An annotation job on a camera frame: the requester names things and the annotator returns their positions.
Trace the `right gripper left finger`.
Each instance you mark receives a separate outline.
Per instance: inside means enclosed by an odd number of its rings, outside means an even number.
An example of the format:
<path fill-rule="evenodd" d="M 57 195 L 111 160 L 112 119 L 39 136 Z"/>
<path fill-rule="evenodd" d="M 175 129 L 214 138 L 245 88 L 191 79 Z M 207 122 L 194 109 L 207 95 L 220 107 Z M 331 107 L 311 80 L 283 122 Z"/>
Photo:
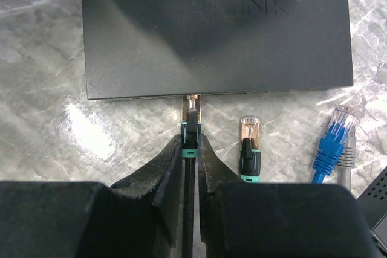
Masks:
<path fill-rule="evenodd" d="M 168 257 L 176 244 L 182 141 L 111 186 L 1 182 L 2 257 Z"/>

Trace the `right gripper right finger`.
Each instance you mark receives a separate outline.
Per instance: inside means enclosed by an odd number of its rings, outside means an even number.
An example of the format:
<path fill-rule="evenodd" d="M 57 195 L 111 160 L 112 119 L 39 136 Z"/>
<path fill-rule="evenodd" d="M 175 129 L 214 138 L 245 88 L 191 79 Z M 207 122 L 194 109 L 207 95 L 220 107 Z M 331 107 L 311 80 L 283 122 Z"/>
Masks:
<path fill-rule="evenodd" d="M 199 137 L 207 257 L 380 257 L 353 195 L 336 184 L 243 181 Z"/>

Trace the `black network switch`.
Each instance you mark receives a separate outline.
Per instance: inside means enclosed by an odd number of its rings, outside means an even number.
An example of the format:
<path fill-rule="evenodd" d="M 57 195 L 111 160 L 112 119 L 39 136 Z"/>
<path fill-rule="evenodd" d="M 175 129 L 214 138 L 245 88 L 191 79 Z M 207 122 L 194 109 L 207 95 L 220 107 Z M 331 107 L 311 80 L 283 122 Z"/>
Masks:
<path fill-rule="evenodd" d="M 90 100 L 353 85 L 348 0 L 82 0 Z"/>
<path fill-rule="evenodd" d="M 377 246 L 386 253 L 386 168 L 357 198 Z"/>

